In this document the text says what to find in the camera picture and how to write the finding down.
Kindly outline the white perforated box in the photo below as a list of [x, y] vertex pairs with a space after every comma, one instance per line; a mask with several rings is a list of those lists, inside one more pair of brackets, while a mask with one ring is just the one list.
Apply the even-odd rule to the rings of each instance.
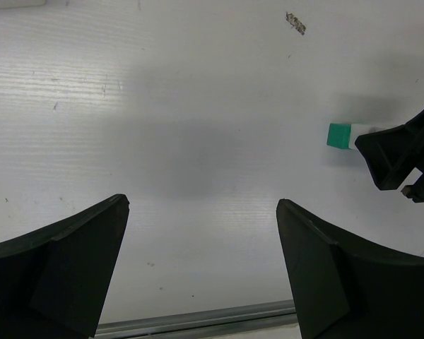
[[47, 0], [0, 0], [0, 9], [43, 6]]

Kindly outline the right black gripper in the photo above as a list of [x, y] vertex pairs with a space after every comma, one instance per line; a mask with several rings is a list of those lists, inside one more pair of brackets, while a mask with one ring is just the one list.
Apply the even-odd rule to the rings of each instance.
[[414, 203], [424, 203], [424, 110], [405, 124], [359, 136], [355, 145], [381, 191], [398, 189], [418, 169], [420, 177], [401, 192]]

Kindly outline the plain white block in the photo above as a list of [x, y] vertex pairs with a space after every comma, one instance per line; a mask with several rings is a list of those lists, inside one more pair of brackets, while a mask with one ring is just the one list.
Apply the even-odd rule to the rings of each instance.
[[349, 135], [348, 148], [351, 150], [356, 150], [356, 139], [365, 134], [374, 133], [380, 131], [381, 128], [373, 125], [365, 125], [365, 124], [351, 124], [351, 131]]

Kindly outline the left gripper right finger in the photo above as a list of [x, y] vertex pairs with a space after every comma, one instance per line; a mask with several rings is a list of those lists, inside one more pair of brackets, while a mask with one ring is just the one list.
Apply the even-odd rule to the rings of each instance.
[[288, 199], [278, 233], [304, 338], [424, 338], [424, 258], [318, 218]]

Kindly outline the dark green H block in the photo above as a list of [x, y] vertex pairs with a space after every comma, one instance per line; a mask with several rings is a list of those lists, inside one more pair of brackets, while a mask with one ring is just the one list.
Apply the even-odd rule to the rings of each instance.
[[333, 148], [350, 149], [351, 125], [331, 123], [328, 129], [326, 144]]

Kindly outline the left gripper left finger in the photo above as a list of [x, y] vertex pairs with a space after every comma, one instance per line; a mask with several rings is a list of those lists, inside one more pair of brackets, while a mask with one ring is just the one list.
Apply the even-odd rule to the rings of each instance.
[[0, 338], [92, 338], [129, 217], [124, 194], [0, 242]]

